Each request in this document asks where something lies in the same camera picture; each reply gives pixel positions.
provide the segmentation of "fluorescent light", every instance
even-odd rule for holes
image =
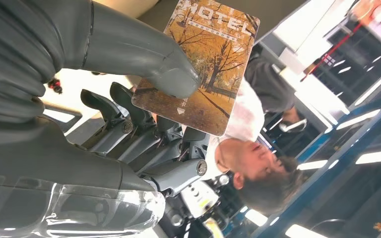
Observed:
[[[368,96],[370,96],[381,85],[381,79],[376,82],[365,94],[363,94],[354,104],[355,106],[362,103]]]
[[[380,58],[381,58],[381,56],[377,57],[376,59],[374,59],[374,60],[372,61],[372,63],[378,61]]]
[[[340,62],[338,62],[338,63],[336,63],[336,64],[334,64],[334,67],[335,66],[338,66],[338,65],[340,65],[340,64],[342,64],[342,63],[344,63],[345,62],[345,59],[344,60],[341,60]]]
[[[369,113],[363,114],[361,116],[358,116],[358,117],[356,117],[354,119],[351,119],[351,120],[348,120],[346,122],[343,122],[336,129],[340,130],[342,128],[346,128],[348,126],[351,126],[351,125],[354,125],[356,123],[359,123],[359,122],[361,122],[363,120],[372,118],[372,117],[376,116],[379,113],[379,111],[380,111],[380,109],[377,109],[377,110],[374,110],[372,112],[369,112]]]
[[[332,131],[333,127],[329,127],[328,129],[325,130],[324,134],[330,133]]]
[[[247,206],[244,206],[244,207],[242,207],[241,209],[240,209],[240,212],[241,213],[244,213],[244,212],[246,212],[248,210],[248,207]]]
[[[351,67],[346,67],[346,68],[343,68],[342,70],[340,70],[338,73],[344,73],[345,71],[349,71],[351,69]]]
[[[312,169],[319,169],[322,168],[328,160],[318,160],[318,161],[313,161],[313,162],[307,162],[303,164],[299,164],[297,166],[298,170],[312,170]]]
[[[262,215],[261,213],[255,211],[253,209],[249,210],[245,214],[245,217],[247,219],[249,219],[250,221],[252,221],[253,223],[255,223],[259,227],[263,226],[263,224],[265,224],[266,221],[268,221],[268,218],[266,216]]]
[[[280,219],[280,217],[276,217],[269,225],[274,225],[278,221],[278,219]]]
[[[292,225],[286,232],[285,235],[289,238],[327,238],[316,232],[312,232],[299,225]]]
[[[269,130],[272,130],[274,127],[276,127],[280,122],[282,121],[282,118],[280,120],[277,121],[277,123],[275,123],[273,126],[271,126],[271,128]]]
[[[62,121],[67,123],[68,121],[72,120],[75,116],[67,113],[61,113],[49,109],[45,109],[43,114],[50,116],[51,118],[54,118],[56,120]]]
[[[339,161],[339,160],[335,160],[334,163],[332,163],[332,164],[328,167],[328,169],[329,169],[329,170],[332,169],[332,168],[338,163],[338,161]]]
[[[381,162],[381,151],[364,154],[356,161],[356,165]]]

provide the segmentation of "man's ear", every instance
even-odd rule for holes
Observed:
[[[245,184],[245,177],[241,173],[234,173],[233,175],[233,186],[235,189],[240,190]]]

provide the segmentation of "card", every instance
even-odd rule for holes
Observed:
[[[133,104],[197,130],[223,135],[259,23],[215,1],[180,0],[164,33],[182,47],[201,85],[189,98],[178,99],[142,79]]]

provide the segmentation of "transparent plastic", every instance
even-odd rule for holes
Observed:
[[[122,237],[155,226],[165,209],[159,192],[33,178],[6,186],[5,179],[0,176],[0,238]]]

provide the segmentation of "dark shirt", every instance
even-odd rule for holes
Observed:
[[[280,113],[294,106],[294,89],[266,59],[258,57],[249,61],[245,79],[256,92],[265,112]]]

